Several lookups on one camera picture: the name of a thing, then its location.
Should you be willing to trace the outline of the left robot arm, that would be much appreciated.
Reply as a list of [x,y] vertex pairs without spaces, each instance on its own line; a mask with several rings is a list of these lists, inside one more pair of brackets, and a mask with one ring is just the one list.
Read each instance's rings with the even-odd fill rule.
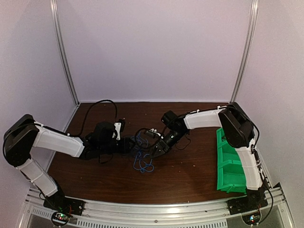
[[81,160],[100,158],[104,154],[128,154],[135,142],[129,137],[120,136],[123,129],[124,120],[101,122],[86,137],[77,137],[36,122],[31,115],[26,114],[5,132],[3,156],[46,197],[50,197],[52,206],[58,211],[64,211],[68,207],[67,198],[59,193],[59,185],[55,180],[31,157],[31,149],[44,148]]

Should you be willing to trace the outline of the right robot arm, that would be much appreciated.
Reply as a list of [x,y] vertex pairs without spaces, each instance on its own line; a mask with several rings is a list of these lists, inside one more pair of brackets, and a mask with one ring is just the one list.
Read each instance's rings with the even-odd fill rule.
[[256,149],[258,135],[255,124],[236,102],[206,111],[196,110],[176,115],[167,111],[161,118],[169,133],[147,130],[156,142],[152,145],[151,158],[168,153],[190,130],[197,128],[220,127],[228,144],[233,147],[241,161],[245,178],[247,196],[243,204],[246,209],[254,209],[265,197],[266,186],[262,177],[261,161]]

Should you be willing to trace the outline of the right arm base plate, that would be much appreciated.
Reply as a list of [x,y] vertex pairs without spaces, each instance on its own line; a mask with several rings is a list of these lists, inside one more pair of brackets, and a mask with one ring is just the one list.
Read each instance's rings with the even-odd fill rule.
[[264,193],[248,194],[241,198],[227,201],[230,215],[241,214],[243,222],[248,226],[256,226],[262,220],[261,208],[268,205]]

